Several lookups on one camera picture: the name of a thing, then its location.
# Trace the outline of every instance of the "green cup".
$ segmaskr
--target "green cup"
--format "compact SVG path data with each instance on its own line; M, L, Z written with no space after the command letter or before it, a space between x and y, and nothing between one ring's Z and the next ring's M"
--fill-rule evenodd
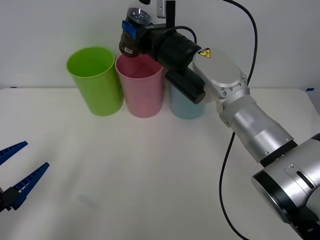
M98 46L81 49L68 59L66 68L91 113L109 116L121 108L124 98L110 50Z

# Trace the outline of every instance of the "pink cup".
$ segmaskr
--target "pink cup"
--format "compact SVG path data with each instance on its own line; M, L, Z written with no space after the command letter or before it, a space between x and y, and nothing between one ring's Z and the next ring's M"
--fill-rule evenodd
M138 118L156 115L163 103L164 68L146 54L121 55L115 63L129 112Z

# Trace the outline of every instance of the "white table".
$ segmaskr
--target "white table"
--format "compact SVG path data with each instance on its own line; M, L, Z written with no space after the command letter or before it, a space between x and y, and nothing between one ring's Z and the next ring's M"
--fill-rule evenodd
M298 144L320 133L320 117L297 89L253 89L260 107ZM7 189L49 162L17 211L0 214L1 240L238 240L223 217L218 180L231 137L214 103L182 120L139 119L122 109L89 113L77 89L0 91L0 150L29 145L0 167ZM223 182L234 226L251 240L300 240L251 184L262 167L238 138Z

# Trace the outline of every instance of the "black cable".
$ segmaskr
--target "black cable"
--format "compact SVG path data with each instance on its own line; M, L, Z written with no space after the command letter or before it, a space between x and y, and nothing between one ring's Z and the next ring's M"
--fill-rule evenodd
M174 26L174 27L171 27L167 30L165 30L159 37L161 37L162 35L166 35L167 33L169 32L172 32L172 31L175 31L175 30L178 30L178 29L184 29L184 30L187 30L189 31L192 36L193 36L193 39L194 39L194 43L197 44L197 35L196 33L190 28L190 27L187 27L187 26Z
M190 27L187 27L187 26L174 26L174 27L171 27L167 30L165 30L163 33L161 33L152 43L152 50L155 52L155 60L157 61L158 60L158 45L162 42L162 40L164 40L166 37L167 37L167 34L170 33L170 32L173 32L175 30L178 30L178 29L184 29L184 30L187 30L189 31L193 38L194 38L194 43L197 44L197 35L196 33L190 28Z
M252 25L253 25L253 29L254 29L254 53L253 53L253 60L252 60L251 70L250 70L250 74L249 74L248 82L247 82L247 84L249 85L251 77L252 77L252 74L254 73L254 69L255 69L255 65L256 65L256 59L257 59L257 52L258 52L258 29L257 29L257 25L256 25L256 22L255 22L254 18L251 15L251 13L244 6L240 5L239 3L237 3L237 2L235 2L233 0L223 0L223 1L227 2L227 3L230 3L230 4L233 4L233 5L237 6L238 8L242 9L249 16L249 18L250 18L250 20L252 22ZM241 235L241 233L238 232L238 230L232 225L232 223L231 223L231 221L230 221L230 219L228 217L228 214L226 212L226 208L225 208L224 201L223 201L223 198L222 198L222 181L223 181L223 177L224 177L224 172L225 172L227 160L228 160L228 157L229 157L229 154L230 154L230 150L231 150L232 144L234 143L234 140L235 140L235 136L236 136L236 134L233 132L232 136L231 136L231 139L230 139L230 143L229 143L228 149L227 149L227 151L225 153L225 156L224 156L222 169L221 169L221 174L220 174L220 179L219 179L219 199L220 199L220 204L221 204L223 215L224 215L227 223L229 224L230 228L235 232L235 234L238 235L239 238L241 238L243 240L249 240L248 238L246 238L243 235Z
M224 2L230 3L232 5L237 6L238 8L242 9L250 18L252 25L253 25L253 30L254 30L254 53L253 53L253 60L252 60L252 65L251 65L251 70L248 76L248 84L251 80L252 74L254 73L255 65L256 65L256 59L257 59L257 52L258 52L258 29L256 25L256 21L254 17L251 15L251 13L246 9L244 6L241 4L233 1L233 0L223 0Z

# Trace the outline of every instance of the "yellow warning sticker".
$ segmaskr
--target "yellow warning sticker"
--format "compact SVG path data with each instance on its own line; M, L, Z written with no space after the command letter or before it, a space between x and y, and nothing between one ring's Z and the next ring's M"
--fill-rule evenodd
M210 48L206 48L206 49L198 52L198 54L200 54L201 56L204 56L204 57L209 59L211 57Z

